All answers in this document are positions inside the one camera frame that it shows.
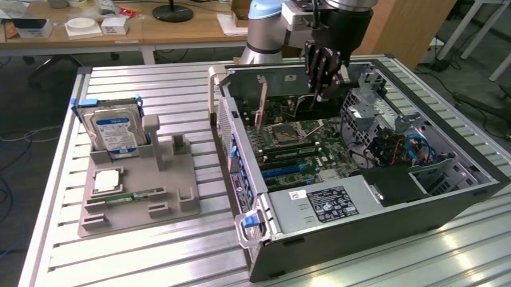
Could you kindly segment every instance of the blue hard drive label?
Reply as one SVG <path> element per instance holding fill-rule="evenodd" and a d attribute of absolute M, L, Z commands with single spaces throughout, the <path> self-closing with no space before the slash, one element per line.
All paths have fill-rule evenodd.
<path fill-rule="evenodd" d="M 130 131 L 130 118 L 98 120 L 96 124 L 107 151 L 114 154 L 126 154 L 137 150 L 137 138 Z"/>
<path fill-rule="evenodd" d="M 343 186 L 307 193 L 307 197 L 322 223 L 359 214 Z"/>

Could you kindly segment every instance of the power supply label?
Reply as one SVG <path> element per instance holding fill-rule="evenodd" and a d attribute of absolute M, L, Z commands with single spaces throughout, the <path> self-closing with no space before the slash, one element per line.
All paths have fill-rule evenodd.
<path fill-rule="evenodd" d="M 307 197 L 322 223 L 359 214 L 343 186 L 307 193 Z"/>

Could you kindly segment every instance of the white table leg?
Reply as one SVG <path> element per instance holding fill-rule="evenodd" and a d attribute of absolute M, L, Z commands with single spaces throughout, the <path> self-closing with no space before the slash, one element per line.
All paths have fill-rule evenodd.
<path fill-rule="evenodd" d="M 505 72 L 505 70 L 509 68 L 510 65 L 511 65 L 511 53 L 509 54 L 509 57 L 506 58 L 501 66 L 497 68 L 493 75 L 490 76 L 489 80 L 491 80 L 491 82 L 497 81 L 497 79 L 501 77 L 502 73 Z"/>
<path fill-rule="evenodd" d="M 485 27 L 481 29 L 481 32 L 478 33 L 477 37 L 474 38 L 473 42 L 470 43 L 467 49 L 463 52 L 462 59 L 469 58 L 471 52 L 474 51 L 475 47 L 479 45 L 482 38 L 485 37 L 486 33 L 490 31 L 490 28 L 494 26 L 498 18 L 506 11 L 509 5 L 510 5 L 510 1 L 506 1 L 501 5 L 499 9 L 495 11 L 493 16 L 490 17 L 489 21 L 486 21 Z"/>
<path fill-rule="evenodd" d="M 474 18 L 474 15 L 478 13 L 478 10 L 482 6 L 482 1 L 478 1 L 474 3 L 473 7 L 469 10 L 469 13 L 466 14 L 462 23 L 458 25 L 458 28 L 455 32 L 453 33 L 453 36 L 449 38 L 449 41 L 446 43 L 446 46 L 443 47 L 441 54 L 438 56 L 439 60 L 443 60 L 446 58 L 449 51 L 451 50 L 458 38 L 461 37 L 465 28 L 469 26 L 470 21 Z"/>
<path fill-rule="evenodd" d="M 145 65 L 157 64 L 154 60 L 154 45 L 142 45 L 141 52 L 143 52 Z"/>

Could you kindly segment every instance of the black lamp base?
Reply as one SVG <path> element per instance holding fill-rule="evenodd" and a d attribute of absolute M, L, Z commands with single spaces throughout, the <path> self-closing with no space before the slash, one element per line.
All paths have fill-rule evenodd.
<path fill-rule="evenodd" d="M 174 11 L 171 11 L 170 5 L 163 5 L 153 10 L 153 15 L 162 21 L 178 23 L 189 21 L 191 18 L 194 18 L 194 11 L 190 8 L 179 5 L 175 5 Z"/>

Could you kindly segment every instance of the slotted aluminum surface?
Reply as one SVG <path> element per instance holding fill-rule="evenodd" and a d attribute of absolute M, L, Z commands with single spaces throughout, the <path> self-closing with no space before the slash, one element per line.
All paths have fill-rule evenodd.
<path fill-rule="evenodd" d="M 510 154 L 487 138 L 403 65 L 379 59 L 506 175 Z M 95 68 L 78 77 L 76 97 L 139 94 L 161 116 L 161 140 L 186 133 L 201 193 L 201 216 L 82 239 L 80 201 L 90 139 L 68 113 L 20 286 L 466 286 L 511 282 L 511 193 L 501 191 L 441 229 L 283 277 L 249 282 L 234 232 L 207 112 L 207 69 L 230 62 Z M 389 86 L 403 112 L 415 108 Z"/>

